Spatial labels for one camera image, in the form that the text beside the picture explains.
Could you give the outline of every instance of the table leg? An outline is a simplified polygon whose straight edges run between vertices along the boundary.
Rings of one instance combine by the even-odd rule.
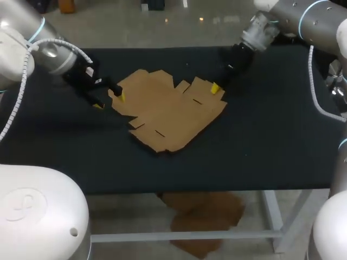
[[[322,206],[318,205],[315,201],[318,192],[318,190],[302,190],[291,213],[281,228],[282,237],[273,239],[273,247],[276,253],[284,253],[288,251],[295,237],[306,224],[308,217],[313,213],[316,213],[316,211],[318,212]]]
[[[72,14],[76,11],[74,0],[58,0],[62,14]]]
[[[261,194],[270,228],[272,230],[280,230],[283,227],[283,221],[275,191],[261,191]]]

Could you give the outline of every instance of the floor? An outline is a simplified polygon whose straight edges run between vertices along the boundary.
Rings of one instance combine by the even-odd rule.
[[[238,230],[267,229],[260,192],[235,192],[245,202],[246,209]],[[329,191],[319,190],[305,216],[307,224],[298,234],[291,250],[274,254],[271,241],[265,239],[225,240],[222,248],[212,252],[207,260],[300,260],[308,245],[315,215],[326,201]],[[285,220],[300,191],[277,191],[282,217]],[[92,233],[168,232],[175,212],[167,208],[154,194],[87,197],[92,219]],[[95,244],[93,260],[168,259],[196,260],[195,257],[172,246],[169,242],[132,242]]]
[[[255,13],[252,0],[166,0],[162,12],[142,12],[140,0],[75,0],[78,12],[62,15],[55,8],[46,18],[72,43],[84,48],[165,48],[226,46],[239,41],[242,30]],[[310,228],[328,190],[319,191],[317,203],[309,205],[307,225],[292,249],[275,255],[268,240],[226,240],[207,260],[304,259]],[[246,203],[237,229],[260,230],[267,226],[255,191],[237,192]],[[278,191],[285,219],[299,191]],[[174,215],[154,195],[88,197],[93,233],[168,231]],[[181,259],[194,260],[169,242],[97,244],[93,260]]]

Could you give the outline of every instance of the cable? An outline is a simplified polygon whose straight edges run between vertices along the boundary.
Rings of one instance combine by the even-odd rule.
[[[31,52],[33,50],[38,50],[39,45],[42,43],[46,43],[46,42],[54,42],[58,45],[62,45],[65,47],[69,47],[72,51],[77,51],[88,63],[92,64],[93,61],[91,60],[91,58],[88,57],[87,54],[84,53],[84,51],[82,51],[80,48],[78,48],[77,46],[63,41],[63,40],[58,40],[58,39],[43,39],[43,40],[39,40],[33,44],[31,44],[31,46],[28,48],[27,53],[25,54],[24,57],[24,64],[23,64],[23,75],[22,75],[22,82],[21,82],[21,87],[20,87],[20,91],[18,93],[18,97],[17,97],[17,101],[15,106],[13,107],[13,110],[10,114],[9,119],[7,120],[7,123],[4,127],[4,129],[2,130],[2,132],[0,133],[0,142],[4,139],[5,135],[7,134],[8,130],[10,129],[13,120],[15,119],[17,112],[20,108],[20,105],[22,103],[22,99],[23,99],[23,95],[24,95],[24,90],[25,90],[25,86],[27,84],[27,76],[28,76],[28,62],[29,62],[29,58],[31,55]]]
[[[322,115],[328,116],[328,117],[333,118],[335,120],[339,120],[341,122],[346,122],[346,118],[343,118],[342,116],[331,114],[331,113],[323,110],[318,103],[318,100],[316,97],[316,90],[314,89],[313,70],[312,70],[313,49],[314,49],[314,46],[311,45],[310,46],[310,52],[309,52],[309,78],[310,78],[311,94],[312,94],[314,106]]]

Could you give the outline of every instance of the black table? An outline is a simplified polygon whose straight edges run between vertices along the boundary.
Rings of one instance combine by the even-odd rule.
[[[115,81],[141,68],[163,69],[191,82],[217,78],[217,47],[91,49],[103,75]],[[338,113],[315,72],[321,106]],[[307,50],[273,47],[234,80],[228,106],[185,149],[155,154],[129,133],[130,120],[110,108],[99,111],[37,69],[29,79],[17,118],[0,145],[1,164],[37,165],[74,179],[85,193],[318,189],[330,186],[343,124],[315,109]],[[17,90],[0,106],[1,126]]]

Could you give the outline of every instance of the unfolded cardboard box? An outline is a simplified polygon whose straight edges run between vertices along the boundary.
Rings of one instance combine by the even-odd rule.
[[[162,70],[138,70],[118,85],[125,100],[109,91],[113,109],[136,117],[130,133],[156,152],[185,147],[227,104],[221,101],[223,90],[211,93],[211,82],[196,77],[191,85],[182,81],[175,88],[172,76]]]

